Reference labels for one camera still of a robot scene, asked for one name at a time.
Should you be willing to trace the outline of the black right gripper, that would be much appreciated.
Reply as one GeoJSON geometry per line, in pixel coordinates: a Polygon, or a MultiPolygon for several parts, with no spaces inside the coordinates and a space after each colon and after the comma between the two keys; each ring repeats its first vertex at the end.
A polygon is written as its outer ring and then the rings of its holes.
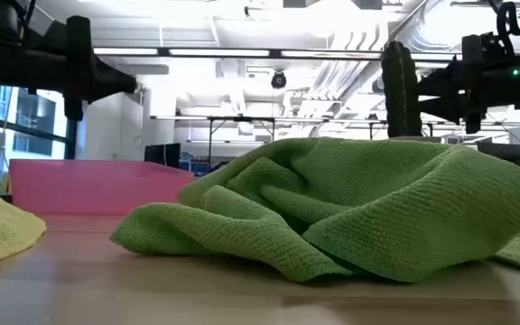
{"type": "Polygon", "coordinates": [[[454,58],[445,68],[422,77],[417,94],[437,97],[421,101],[421,112],[458,125],[461,120],[458,105],[443,97],[457,94],[463,88],[465,130],[471,135],[481,129],[482,116],[487,113],[486,100],[480,97],[485,91],[484,73],[520,65],[520,56],[507,54],[492,32],[464,36],[461,49],[462,61],[454,58]]]}

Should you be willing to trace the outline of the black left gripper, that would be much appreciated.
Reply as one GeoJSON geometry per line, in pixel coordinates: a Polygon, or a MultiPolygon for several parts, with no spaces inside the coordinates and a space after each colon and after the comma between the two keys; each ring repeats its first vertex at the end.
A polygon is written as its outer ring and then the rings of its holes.
{"type": "Polygon", "coordinates": [[[75,15],[65,23],[54,21],[44,35],[29,27],[27,14],[18,18],[20,48],[15,52],[18,69],[15,82],[19,86],[60,92],[64,98],[65,116],[69,120],[83,118],[83,103],[95,102],[117,93],[134,93],[136,79],[113,68],[99,58],[94,59],[92,88],[92,48],[90,20],[75,15]]]}

